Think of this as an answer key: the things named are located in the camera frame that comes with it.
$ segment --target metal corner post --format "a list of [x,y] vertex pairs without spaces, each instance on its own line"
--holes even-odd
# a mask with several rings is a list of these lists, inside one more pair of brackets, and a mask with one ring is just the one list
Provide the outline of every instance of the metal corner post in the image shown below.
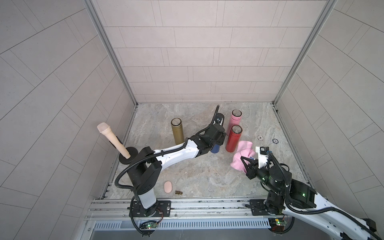
[[93,25],[95,26],[96,31],[99,34],[100,39],[101,39],[103,45],[105,46],[105,48],[107,50],[108,55],[111,58],[112,64],[115,67],[116,72],[118,73],[120,79],[122,80],[125,89],[127,89],[128,93],[129,93],[129,96],[131,97],[133,103],[137,106],[136,98],[135,98],[131,88],[129,87],[128,80],[127,80],[126,76],[124,75],[124,72],[121,69],[119,61],[118,61],[118,59],[116,57],[116,54],[115,54],[115,52],[114,52],[114,50],[112,48],[111,43],[110,43],[110,41],[109,41],[109,39],[107,37],[107,34],[104,31],[103,25],[101,24],[101,21],[99,19],[99,16],[96,13],[96,10],[95,10],[95,8],[93,6],[92,1],[91,0],[83,0],[83,3],[84,3],[84,6],[85,6],[89,16],[91,17]]
[[331,11],[333,10],[333,6],[337,0],[328,0],[327,3],[324,5],[319,17],[316,20],[316,23],[314,24],[310,34],[308,35],[307,40],[305,41],[303,47],[301,48],[299,54],[297,55],[295,62],[293,63],[290,71],[288,72],[287,77],[285,78],[283,84],[281,85],[281,88],[279,92],[277,93],[275,99],[273,100],[273,104],[276,106],[276,104],[280,101],[284,91],[288,87],[289,83],[291,82],[293,76],[295,75],[297,69],[299,68],[301,62],[303,61],[305,55],[311,48],[311,45],[313,44],[314,40],[316,39],[317,35],[319,34],[321,28],[323,27],[325,21],[327,20],[328,16],[330,15]]

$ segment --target red thermos bottle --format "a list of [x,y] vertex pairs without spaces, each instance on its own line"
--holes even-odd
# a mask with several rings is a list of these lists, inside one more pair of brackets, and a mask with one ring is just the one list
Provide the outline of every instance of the red thermos bottle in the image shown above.
[[227,145],[225,146],[225,149],[227,150],[227,152],[235,151],[242,132],[243,132],[243,129],[239,125],[232,126],[231,132],[229,133]]

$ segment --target vent grille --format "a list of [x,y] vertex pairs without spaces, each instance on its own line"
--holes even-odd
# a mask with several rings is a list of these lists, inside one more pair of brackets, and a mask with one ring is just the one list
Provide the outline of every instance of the vent grille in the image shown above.
[[97,221],[95,229],[115,229],[120,228],[121,221]]
[[[157,230],[271,228],[268,218],[164,219]],[[135,230],[130,220],[99,220],[95,231]]]
[[270,228],[267,218],[254,219],[170,219],[163,220],[157,229],[223,229],[223,228]]

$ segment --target gold thermos bottle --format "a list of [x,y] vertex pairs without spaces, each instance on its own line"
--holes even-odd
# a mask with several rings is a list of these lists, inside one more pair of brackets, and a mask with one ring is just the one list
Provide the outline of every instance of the gold thermos bottle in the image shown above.
[[170,122],[172,126],[172,132],[173,132],[173,137],[175,138],[175,143],[176,145],[180,143],[184,143],[184,132],[183,132],[183,124],[181,123],[180,118],[174,118]]

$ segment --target pink oval sponge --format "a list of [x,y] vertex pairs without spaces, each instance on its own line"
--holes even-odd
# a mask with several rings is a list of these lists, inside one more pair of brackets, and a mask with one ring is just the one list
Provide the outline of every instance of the pink oval sponge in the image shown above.
[[164,191],[166,193],[170,193],[172,191],[172,183],[170,181],[166,181],[164,183]]

